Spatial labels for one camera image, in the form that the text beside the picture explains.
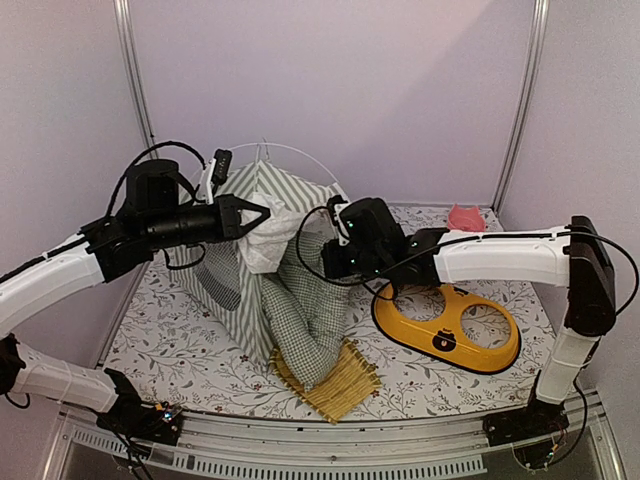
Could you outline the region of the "striped green white pet tent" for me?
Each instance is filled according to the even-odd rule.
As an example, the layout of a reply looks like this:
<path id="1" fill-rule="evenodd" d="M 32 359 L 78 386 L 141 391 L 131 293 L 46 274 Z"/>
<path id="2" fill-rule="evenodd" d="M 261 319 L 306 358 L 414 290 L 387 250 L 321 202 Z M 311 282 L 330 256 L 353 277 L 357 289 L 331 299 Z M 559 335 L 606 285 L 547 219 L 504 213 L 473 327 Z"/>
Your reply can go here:
<path id="1" fill-rule="evenodd" d="M 279 267 L 285 247 L 295 236 L 304 215 L 347 194 L 336 177 L 327 184 L 307 180 L 274 163 L 270 155 L 286 149 L 299 159 L 315 159 L 307 153 L 272 142 L 247 143 L 231 149 L 254 148 L 252 162 L 229 172 L 218 189 L 220 195 L 236 197 L 270 209 L 270 218 L 239 240 L 206 244 L 204 259 L 194 249 L 177 247 L 169 258 L 188 269 L 169 273 L 191 297 L 211 311 L 231 339 L 256 365 L 267 363 L 274 341 L 262 312 L 261 280 Z"/>

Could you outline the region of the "pink cat-ear pet bowl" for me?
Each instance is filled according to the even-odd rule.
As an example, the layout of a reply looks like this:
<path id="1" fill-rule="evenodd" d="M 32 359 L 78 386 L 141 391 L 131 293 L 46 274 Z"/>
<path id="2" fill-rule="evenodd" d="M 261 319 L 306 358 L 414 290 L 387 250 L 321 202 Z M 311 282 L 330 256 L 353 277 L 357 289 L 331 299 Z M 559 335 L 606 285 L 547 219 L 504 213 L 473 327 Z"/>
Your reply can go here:
<path id="1" fill-rule="evenodd" d="M 448 213 L 447 227 L 465 232 L 485 232 L 486 221 L 478 206 L 463 207 L 454 204 Z"/>

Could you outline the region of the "checkered grey cushion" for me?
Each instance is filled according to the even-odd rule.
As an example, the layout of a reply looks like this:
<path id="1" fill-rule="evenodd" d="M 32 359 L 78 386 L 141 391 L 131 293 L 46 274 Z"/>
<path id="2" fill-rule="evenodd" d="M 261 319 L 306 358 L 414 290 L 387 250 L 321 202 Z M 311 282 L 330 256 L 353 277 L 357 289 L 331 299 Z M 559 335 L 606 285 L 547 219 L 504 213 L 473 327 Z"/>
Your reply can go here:
<path id="1" fill-rule="evenodd" d="M 278 270 L 261 279 L 264 315 L 276 346 L 306 390 L 334 368 L 345 335 L 350 289 L 314 276 L 324 272 L 324 235 L 304 232 L 289 242 Z"/>

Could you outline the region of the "yellow double bowl holder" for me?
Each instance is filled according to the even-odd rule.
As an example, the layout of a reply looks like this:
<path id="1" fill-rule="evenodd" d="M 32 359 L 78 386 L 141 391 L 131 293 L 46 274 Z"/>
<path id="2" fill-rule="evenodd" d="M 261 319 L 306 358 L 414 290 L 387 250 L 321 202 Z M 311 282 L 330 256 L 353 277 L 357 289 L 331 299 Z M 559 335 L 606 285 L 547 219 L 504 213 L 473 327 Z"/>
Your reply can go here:
<path id="1" fill-rule="evenodd" d="M 513 316 L 501 305 L 453 285 L 437 288 L 444 300 L 442 314 L 419 321 L 401 313 L 391 300 L 372 300 L 371 315 L 378 330 L 390 341 L 462 370 L 493 375 L 516 362 L 521 350 L 521 333 Z M 498 348 L 474 343 L 462 328 L 462 316 L 472 307 L 490 307 L 509 325 L 509 337 Z"/>

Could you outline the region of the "woven bamboo tray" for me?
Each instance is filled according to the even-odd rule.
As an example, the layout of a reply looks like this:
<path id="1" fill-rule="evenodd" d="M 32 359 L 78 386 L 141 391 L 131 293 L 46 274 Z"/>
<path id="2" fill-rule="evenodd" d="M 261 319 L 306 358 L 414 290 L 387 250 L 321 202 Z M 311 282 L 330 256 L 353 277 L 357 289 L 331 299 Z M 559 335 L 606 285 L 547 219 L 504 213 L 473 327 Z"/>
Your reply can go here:
<path id="1" fill-rule="evenodd" d="M 334 368 L 309 391 L 290 371 L 279 348 L 272 351 L 269 364 L 291 393 L 331 424 L 337 424 L 382 387 L 374 366 L 349 339 L 344 339 Z"/>

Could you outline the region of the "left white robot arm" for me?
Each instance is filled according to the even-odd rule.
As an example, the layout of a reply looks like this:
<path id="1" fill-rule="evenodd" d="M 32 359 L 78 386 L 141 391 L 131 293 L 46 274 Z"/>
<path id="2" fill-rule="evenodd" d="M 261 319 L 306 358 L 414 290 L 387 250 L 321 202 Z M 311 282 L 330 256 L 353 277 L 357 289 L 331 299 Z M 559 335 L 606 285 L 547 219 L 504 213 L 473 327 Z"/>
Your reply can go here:
<path id="1" fill-rule="evenodd" d="M 226 181 L 228 151 L 206 167 L 199 193 L 177 162 L 148 160 L 130 166 L 119 210 L 82 227 L 58 247 L 1 278 L 1 391 L 41 395 L 96 412 L 109 412 L 128 434 L 148 426 L 148 412 L 120 373 L 90 370 L 52 358 L 19 342 L 22 322 L 82 290 L 114 281 L 179 246 L 238 240 L 264 223 L 268 208 L 232 194 L 216 196 Z"/>

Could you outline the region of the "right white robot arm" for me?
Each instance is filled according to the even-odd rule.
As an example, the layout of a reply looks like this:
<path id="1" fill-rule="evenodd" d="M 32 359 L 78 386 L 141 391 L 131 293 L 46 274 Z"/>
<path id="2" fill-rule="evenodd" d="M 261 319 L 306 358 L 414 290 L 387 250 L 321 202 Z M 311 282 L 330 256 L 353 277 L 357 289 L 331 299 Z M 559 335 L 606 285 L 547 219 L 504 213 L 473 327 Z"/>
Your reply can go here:
<path id="1" fill-rule="evenodd" d="M 615 273 L 591 220 L 528 232 L 424 228 L 407 235 L 380 198 L 327 205 L 336 238 L 323 246 L 326 279 L 387 280 L 389 300 L 403 287 L 448 288 L 466 281 L 524 281 L 564 287 L 568 306 L 551 356 L 517 427 L 537 436 L 552 424 L 579 371 L 616 321 Z"/>

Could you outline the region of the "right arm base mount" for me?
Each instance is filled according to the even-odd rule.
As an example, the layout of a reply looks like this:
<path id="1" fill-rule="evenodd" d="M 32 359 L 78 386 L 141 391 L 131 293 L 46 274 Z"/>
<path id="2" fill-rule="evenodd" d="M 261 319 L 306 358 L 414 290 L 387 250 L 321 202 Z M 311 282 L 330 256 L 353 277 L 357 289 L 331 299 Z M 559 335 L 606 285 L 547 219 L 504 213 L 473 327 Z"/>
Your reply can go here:
<path id="1" fill-rule="evenodd" d="M 509 411 L 488 414 L 482 428 L 490 446 L 499 446 L 545 437 L 544 441 L 517 447 L 516 461 L 528 470 L 548 468 L 566 440 L 569 420 L 564 403 L 544 402 L 532 392 L 528 403 Z"/>

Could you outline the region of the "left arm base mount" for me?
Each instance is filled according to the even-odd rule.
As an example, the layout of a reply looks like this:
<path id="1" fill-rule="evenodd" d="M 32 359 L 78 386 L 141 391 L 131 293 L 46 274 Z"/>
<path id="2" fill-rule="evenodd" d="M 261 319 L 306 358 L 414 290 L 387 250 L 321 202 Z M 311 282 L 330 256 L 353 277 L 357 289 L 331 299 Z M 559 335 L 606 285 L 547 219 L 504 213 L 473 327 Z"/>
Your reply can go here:
<path id="1" fill-rule="evenodd" d="M 104 372 L 115 385 L 114 405 L 96 414 L 96 425 L 126 439 L 146 440 L 176 446 L 182 431 L 182 408 L 168 401 L 144 401 L 126 376 L 107 368 Z"/>

